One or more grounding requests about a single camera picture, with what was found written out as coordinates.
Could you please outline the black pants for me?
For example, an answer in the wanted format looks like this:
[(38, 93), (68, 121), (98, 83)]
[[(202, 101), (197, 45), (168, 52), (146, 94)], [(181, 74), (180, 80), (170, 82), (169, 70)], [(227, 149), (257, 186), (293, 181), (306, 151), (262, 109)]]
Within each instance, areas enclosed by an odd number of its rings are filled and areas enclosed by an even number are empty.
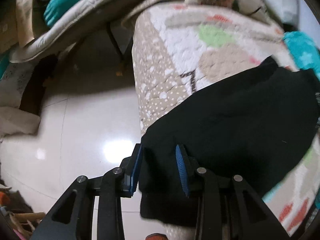
[(268, 57), (189, 96), (142, 136), (140, 215), (195, 226), (198, 167), (241, 175), (264, 196), (310, 148), (318, 94), (313, 70), (292, 72)]

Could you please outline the beige padded cushion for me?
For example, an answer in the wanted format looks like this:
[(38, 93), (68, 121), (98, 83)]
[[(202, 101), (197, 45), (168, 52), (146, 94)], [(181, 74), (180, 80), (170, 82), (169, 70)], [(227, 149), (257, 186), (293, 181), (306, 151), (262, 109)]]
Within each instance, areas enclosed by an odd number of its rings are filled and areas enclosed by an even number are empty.
[(26, 63), (63, 51), (104, 24), (121, 19), (140, 1), (81, 0), (35, 41), (23, 48), (11, 48), (9, 60)]

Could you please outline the patterned quilted bedspread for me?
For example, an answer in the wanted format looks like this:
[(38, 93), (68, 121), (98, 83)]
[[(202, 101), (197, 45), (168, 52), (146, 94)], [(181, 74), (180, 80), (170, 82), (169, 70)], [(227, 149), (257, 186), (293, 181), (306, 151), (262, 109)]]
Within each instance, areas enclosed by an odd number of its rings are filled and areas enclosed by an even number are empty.
[[(266, 58), (300, 71), (275, 22), (224, 7), (144, 0), (123, 20), (132, 27), (140, 129), (146, 130), (195, 92), (259, 66)], [(301, 161), (261, 196), (289, 237), (298, 233), (319, 189), (319, 129)]]

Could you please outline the teal star fleece blanket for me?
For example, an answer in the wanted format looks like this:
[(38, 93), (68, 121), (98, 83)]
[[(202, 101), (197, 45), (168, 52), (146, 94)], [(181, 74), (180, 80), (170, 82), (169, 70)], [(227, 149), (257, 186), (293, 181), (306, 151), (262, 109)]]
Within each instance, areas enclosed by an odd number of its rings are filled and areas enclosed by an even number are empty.
[(300, 70), (312, 69), (319, 78), (319, 50), (311, 37), (301, 31), (286, 32), (283, 41)]

